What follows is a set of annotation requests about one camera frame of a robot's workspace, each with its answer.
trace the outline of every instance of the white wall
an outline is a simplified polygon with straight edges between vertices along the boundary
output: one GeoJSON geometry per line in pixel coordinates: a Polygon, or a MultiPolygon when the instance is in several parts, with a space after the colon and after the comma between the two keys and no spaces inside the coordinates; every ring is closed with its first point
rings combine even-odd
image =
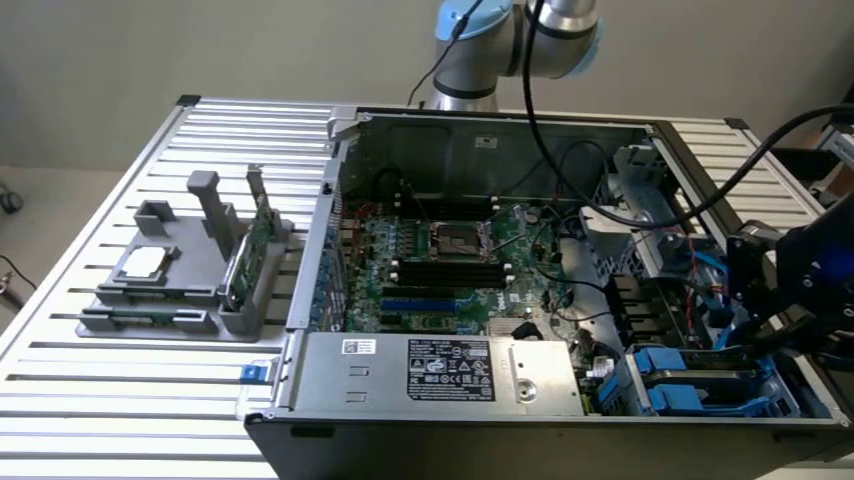
{"type": "MultiPolygon", "coordinates": [[[[401,103],[439,0],[2,0],[0,164],[122,169],[181,93],[401,103]]],[[[854,81],[852,0],[601,0],[591,70],[539,108],[743,116],[767,133],[854,81]]],[[[500,104],[519,108],[519,79],[500,104]]]]}

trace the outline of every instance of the motherboard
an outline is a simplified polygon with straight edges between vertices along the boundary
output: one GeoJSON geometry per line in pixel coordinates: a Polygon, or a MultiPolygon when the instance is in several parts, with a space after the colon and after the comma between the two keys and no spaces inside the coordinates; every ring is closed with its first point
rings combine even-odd
{"type": "Polygon", "coordinates": [[[495,204],[487,212],[464,220],[472,216],[460,210],[443,215],[428,205],[415,215],[391,204],[354,208],[341,225],[346,331],[509,335],[533,322],[545,336],[561,336],[552,312],[571,292],[535,268],[564,277],[556,231],[536,206],[495,204]]]}

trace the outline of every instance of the slotted metal table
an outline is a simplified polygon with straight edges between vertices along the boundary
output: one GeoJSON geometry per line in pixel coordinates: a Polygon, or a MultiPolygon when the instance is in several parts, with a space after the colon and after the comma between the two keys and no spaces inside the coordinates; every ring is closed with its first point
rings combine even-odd
{"type": "MultiPolygon", "coordinates": [[[[0,478],[274,478],[234,418],[237,378],[244,364],[278,353],[332,106],[178,103],[0,338],[0,478]],[[136,232],[140,202],[168,200],[178,215],[201,216],[185,181],[196,169],[216,170],[222,201],[250,217],[244,175],[253,163],[264,166],[273,208],[297,228],[260,341],[77,337],[74,314],[136,232]]],[[[667,120],[719,185],[755,136],[723,120],[667,120]]],[[[769,156],[727,198],[741,219],[780,229],[820,212],[769,156]]],[[[260,398],[269,387],[252,388],[249,397],[260,398]]]]}

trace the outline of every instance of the floor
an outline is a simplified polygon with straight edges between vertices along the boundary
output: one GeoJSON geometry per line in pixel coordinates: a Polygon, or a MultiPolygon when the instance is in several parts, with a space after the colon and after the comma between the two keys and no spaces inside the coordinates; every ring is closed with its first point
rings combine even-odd
{"type": "MultiPolygon", "coordinates": [[[[112,190],[121,172],[0,167],[0,180],[24,197],[24,209],[14,215],[0,213],[0,253],[17,264],[38,283],[53,263],[112,190]]],[[[21,294],[26,285],[13,281],[21,294]]],[[[0,332],[13,315],[0,308],[0,332]]],[[[850,480],[851,470],[827,468],[826,464],[800,464],[784,468],[760,480],[850,480]]],[[[854,456],[834,467],[854,468],[854,456]]]]}

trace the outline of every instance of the power supply label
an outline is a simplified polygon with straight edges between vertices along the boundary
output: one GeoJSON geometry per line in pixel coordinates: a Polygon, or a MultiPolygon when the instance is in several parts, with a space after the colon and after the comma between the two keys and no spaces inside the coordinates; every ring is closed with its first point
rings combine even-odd
{"type": "Polygon", "coordinates": [[[409,340],[405,393],[412,400],[493,402],[489,342],[409,340]]]}

